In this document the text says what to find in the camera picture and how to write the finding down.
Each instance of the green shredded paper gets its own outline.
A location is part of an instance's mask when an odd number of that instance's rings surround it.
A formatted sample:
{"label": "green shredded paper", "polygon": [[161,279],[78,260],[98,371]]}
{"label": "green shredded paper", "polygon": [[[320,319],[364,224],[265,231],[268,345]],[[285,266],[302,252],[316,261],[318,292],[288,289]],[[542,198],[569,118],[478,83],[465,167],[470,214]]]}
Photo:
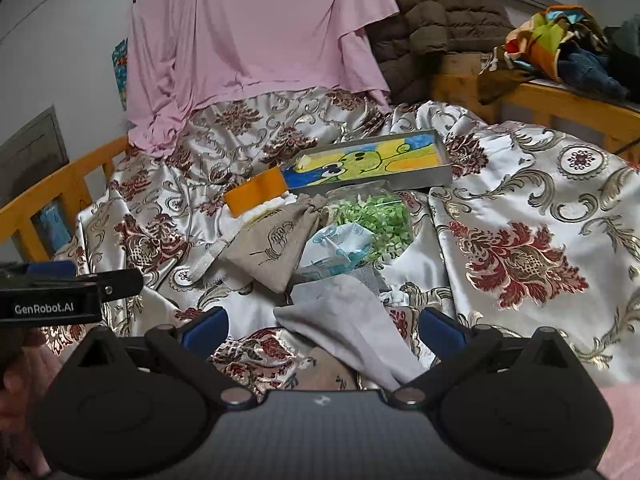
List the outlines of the green shredded paper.
{"label": "green shredded paper", "polygon": [[357,222],[374,234],[371,251],[364,262],[372,262],[385,255],[399,256],[412,242],[409,212],[400,198],[371,196],[366,200],[339,200],[327,207],[329,223]]}

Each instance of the orange box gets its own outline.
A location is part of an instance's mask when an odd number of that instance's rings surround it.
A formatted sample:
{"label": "orange box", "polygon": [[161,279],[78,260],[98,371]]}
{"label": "orange box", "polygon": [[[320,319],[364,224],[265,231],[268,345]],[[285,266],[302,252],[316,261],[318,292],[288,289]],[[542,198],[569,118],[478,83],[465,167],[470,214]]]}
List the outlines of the orange box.
{"label": "orange box", "polygon": [[225,202],[234,218],[288,190],[280,168],[271,168],[225,193]]}

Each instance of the cartoon eye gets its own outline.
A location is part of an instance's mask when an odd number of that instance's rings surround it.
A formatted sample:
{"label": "cartoon eye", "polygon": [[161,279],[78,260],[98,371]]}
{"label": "cartoon eye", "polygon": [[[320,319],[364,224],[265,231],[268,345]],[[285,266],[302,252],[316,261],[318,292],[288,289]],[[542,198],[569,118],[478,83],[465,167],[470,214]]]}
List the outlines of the cartoon eye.
{"label": "cartoon eye", "polygon": [[331,164],[327,164],[323,169],[324,171],[321,175],[323,178],[337,176],[347,171],[347,168],[344,168],[341,162],[332,162]]}

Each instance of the wooden bed frame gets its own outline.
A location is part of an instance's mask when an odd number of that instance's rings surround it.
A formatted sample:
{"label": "wooden bed frame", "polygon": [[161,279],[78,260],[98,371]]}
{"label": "wooden bed frame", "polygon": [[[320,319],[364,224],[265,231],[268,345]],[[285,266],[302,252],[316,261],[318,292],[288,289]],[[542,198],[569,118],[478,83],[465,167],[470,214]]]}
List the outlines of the wooden bed frame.
{"label": "wooden bed frame", "polygon": [[[482,106],[474,76],[441,75],[434,83],[433,98],[469,108],[489,124],[500,121],[503,102],[532,110],[530,122],[534,124],[551,127],[553,117],[573,121],[601,132],[603,147],[610,152],[640,137],[640,113],[549,86],[523,84],[500,102]],[[53,199],[60,198],[69,225],[74,226],[76,215],[92,203],[84,177],[102,167],[108,182],[114,170],[113,158],[127,146],[127,136],[112,140],[57,170],[4,206],[0,210],[0,242],[17,235],[26,259],[49,260],[31,217]],[[620,156],[640,162],[640,145]]]}

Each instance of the white logo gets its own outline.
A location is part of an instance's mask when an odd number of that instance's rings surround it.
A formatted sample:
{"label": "white logo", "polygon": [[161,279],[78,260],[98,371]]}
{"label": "white logo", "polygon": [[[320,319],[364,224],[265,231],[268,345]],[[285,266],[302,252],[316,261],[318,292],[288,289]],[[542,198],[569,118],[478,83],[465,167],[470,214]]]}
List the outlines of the white logo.
{"label": "white logo", "polygon": [[317,399],[314,399],[314,402],[318,405],[318,406],[326,406],[329,402],[331,402],[331,399],[329,397],[327,397],[326,395],[323,395],[322,397],[318,397]]}
{"label": "white logo", "polygon": [[48,303],[45,303],[43,305],[33,304],[29,306],[20,306],[20,305],[14,306],[14,312],[16,316],[28,316],[30,314],[31,315],[52,314],[54,312],[73,312],[73,311],[74,311],[73,302],[65,303],[65,304],[54,303],[51,305]]}

